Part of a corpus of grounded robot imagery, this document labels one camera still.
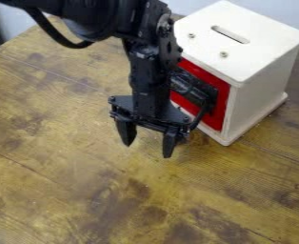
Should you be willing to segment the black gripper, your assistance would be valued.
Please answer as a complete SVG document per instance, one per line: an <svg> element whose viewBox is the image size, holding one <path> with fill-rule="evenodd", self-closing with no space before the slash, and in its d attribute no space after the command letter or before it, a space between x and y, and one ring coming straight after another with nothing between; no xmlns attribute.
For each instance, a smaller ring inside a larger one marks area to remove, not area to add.
<svg viewBox="0 0 299 244"><path fill-rule="evenodd" d="M131 50L127 57L131 94L109 98L117 131L126 147L137 136L137 126L163 132L162 156L170 158L177 134L189 132L189 119L170 102L169 74L159 65L158 53Z"/></svg>

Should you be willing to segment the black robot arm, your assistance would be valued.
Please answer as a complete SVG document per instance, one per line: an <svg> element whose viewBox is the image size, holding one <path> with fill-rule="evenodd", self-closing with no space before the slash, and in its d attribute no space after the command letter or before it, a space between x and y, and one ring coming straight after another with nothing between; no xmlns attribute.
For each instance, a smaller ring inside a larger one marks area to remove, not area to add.
<svg viewBox="0 0 299 244"><path fill-rule="evenodd" d="M111 96L110 116L123 145L137 128L158 131L162 155L170 157L178 140L189 133L190 120L171 105L171 79L183 74L177 63L174 20L159 0L0 0L23 10L50 38L70 49L115 37L129 61L130 95Z"/></svg>

